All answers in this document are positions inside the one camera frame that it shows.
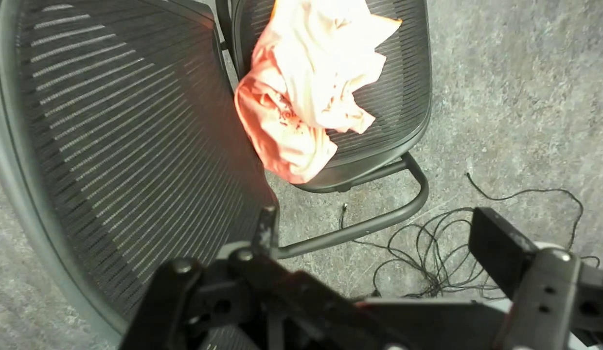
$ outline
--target concrete floor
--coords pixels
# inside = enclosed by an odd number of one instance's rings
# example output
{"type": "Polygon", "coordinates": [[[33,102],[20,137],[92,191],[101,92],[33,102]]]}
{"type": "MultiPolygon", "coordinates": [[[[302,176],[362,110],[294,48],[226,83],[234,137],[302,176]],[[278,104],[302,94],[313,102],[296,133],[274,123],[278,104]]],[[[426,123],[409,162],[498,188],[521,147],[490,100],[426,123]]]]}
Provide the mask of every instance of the concrete floor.
{"type": "MultiPolygon", "coordinates": [[[[415,156],[430,178],[432,197],[415,221],[457,207],[490,207],[467,186],[465,172],[494,195],[564,188],[586,205],[574,252],[603,259],[603,0],[434,0],[428,7],[434,121],[415,156]]],[[[276,180],[273,188],[282,205],[284,242],[337,228],[341,205],[348,205],[354,223],[397,207],[415,191],[401,176],[329,197],[276,180]]],[[[576,215],[560,195],[492,207],[533,240],[560,246],[576,215]]],[[[381,244],[389,234],[370,240],[381,244]]],[[[463,238],[455,232],[446,246],[463,238]]],[[[364,296],[374,291],[372,271],[385,259],[378,250],[348,244],[286,267],[306,269],[346,296],[364,296]]],[[[381,279],[389,296],[416,287],[420,279],[403,267],[381,279]]],[[[0,350],[8,349],[109,345],[39,267],[0,189],[0,350]]]]}

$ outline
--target pink cloth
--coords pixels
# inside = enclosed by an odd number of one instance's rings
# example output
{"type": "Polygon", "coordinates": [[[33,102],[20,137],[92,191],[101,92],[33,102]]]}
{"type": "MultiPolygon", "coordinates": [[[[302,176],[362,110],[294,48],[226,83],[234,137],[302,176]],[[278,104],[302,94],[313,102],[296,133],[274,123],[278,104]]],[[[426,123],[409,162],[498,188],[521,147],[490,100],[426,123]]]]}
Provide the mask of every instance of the pink cloth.
{"type": "Polygon", "coordinates": [[[362,135],[374,123],[352,94],[379,79],[385,57],[376,48],[399,26],[372,16],[366,0],[276,0],[236,90],[239,119],[269,172],[308,184],[337,154],[325,129],[362,135]]]}

